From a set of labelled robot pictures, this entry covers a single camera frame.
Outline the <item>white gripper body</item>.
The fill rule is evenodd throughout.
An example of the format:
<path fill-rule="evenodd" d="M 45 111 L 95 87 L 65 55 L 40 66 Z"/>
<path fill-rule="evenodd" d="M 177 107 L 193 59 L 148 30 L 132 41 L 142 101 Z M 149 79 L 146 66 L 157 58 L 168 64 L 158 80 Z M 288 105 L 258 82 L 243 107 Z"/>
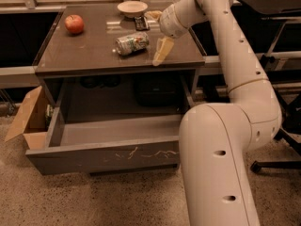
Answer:
<path fill-rule="evenodd" d="M 187 32 L 187 29 L 180 23 L 176 15 L 174 5 L 166 8 L 159 19 L 161 32 L 172 39 L 177 39 Z"/>

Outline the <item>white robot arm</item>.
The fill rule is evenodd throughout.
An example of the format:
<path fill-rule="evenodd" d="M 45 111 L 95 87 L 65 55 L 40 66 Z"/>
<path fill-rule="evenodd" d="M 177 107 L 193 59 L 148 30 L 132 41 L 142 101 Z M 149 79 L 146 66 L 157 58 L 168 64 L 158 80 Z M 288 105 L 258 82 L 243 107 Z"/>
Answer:
<path fill-rule="evenodd" d="M 244 153 L 269 143 L 281 109 L 274 89 L 231 12 L 234 0 L 181 0 L 160 12 L 164 38 L 153 65 L 196 23 L 209 22 L 229 101 L 190 108 L 182 118 L 179 150 L 190 226 L 260 226 Z"/>

